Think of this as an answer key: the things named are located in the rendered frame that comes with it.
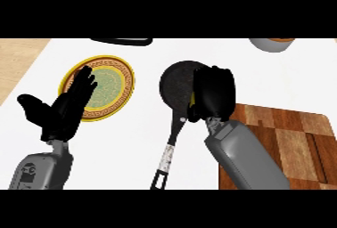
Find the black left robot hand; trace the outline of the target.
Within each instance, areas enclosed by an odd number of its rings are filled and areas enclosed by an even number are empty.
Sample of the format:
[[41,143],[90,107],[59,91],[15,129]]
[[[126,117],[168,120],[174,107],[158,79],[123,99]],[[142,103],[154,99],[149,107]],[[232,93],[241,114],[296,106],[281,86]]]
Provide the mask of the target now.
[[90,73],[89,66],[77,71],[71,87],[65,93],[61,93],[52,106],[29,94],[18,96],[27,120],[41,127],[43,142],[52,140],[66,142],[75,135],[84,107],[97,86]]

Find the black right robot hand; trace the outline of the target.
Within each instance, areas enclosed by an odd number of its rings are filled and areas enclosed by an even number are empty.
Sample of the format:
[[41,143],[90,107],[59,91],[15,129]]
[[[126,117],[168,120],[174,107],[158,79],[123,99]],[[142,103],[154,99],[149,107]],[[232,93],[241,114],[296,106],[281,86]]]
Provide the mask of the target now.
[[235,112],[235,78],[229,69],[202,66],[194,71],[195,104],[188,107],[188,120],[229,120]]

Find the black frying pan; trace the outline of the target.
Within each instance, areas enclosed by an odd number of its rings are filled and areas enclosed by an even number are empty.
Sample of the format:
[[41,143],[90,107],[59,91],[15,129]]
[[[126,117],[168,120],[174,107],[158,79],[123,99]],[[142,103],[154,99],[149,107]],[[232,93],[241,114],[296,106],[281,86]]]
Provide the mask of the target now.
[[164,148],[160,166],[151,182],[152,190],[165,187],[168,170],[171,166],[176,138],[188,120],[188,104],[192,95],[194,70],[202,67],[198,61],[180,61],[164,71],[160,81],[160,94],[164,103],[173,110],[171,133]]

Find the brown wooden cutting board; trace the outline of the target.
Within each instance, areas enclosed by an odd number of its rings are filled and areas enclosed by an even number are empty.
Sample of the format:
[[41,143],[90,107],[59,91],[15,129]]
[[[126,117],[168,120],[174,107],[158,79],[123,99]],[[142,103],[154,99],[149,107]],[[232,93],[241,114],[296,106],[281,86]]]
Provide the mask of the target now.
[[337,141],[322,114],[238,103],[230,119],[247,124],[291,189],[337,190]]

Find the yellow patterned plate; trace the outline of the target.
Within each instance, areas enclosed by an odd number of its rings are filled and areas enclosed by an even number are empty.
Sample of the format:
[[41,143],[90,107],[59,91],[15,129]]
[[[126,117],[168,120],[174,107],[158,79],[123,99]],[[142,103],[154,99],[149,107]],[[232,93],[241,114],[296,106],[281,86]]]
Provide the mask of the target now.
[[92,56],[65,74],[58,87],[59,94],[68,91],[75,72],[84,66],[92,68],[97,86],[84,107],[81,121],[93,122],[111,117],[127,104],[134,90],[134,71],[120,57],[112,55]]

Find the grey cylindrical pot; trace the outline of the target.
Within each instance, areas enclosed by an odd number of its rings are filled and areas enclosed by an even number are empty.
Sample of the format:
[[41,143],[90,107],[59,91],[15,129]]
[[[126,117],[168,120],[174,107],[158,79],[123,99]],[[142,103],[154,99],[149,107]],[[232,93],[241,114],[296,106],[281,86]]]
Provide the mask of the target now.
[[294,42],[293,38],[250,38],[251,44],[267,53],[282,52]]

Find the black flat object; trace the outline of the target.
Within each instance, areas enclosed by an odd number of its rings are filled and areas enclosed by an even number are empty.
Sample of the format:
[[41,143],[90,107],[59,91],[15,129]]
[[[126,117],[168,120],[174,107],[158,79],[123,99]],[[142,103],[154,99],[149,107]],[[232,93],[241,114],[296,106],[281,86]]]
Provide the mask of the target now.
[[134,45],[134,46],[146,46],[151,44],[151,38],[93,38],[93,41],[115,44],[115,45]]

